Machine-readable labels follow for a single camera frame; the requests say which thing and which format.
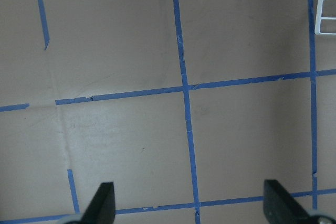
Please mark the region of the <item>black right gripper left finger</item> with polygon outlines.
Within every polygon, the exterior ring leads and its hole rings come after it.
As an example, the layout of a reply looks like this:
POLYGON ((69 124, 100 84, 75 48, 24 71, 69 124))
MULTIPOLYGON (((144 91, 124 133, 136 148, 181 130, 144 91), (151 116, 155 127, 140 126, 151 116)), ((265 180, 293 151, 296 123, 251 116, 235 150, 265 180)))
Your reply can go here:
POLYGON ((113 224, 116 216, 114 183, 101 183, 80 223, 113 224))

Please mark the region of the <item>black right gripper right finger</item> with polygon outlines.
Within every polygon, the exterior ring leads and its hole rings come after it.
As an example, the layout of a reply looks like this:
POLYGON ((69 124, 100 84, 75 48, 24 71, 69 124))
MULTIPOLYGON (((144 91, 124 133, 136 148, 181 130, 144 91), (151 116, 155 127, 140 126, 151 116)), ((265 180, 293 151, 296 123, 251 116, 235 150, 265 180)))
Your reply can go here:
POLYGON ((309 223, 303 207, 274 179, 264 180, 264 216, 271 224, 309 223))

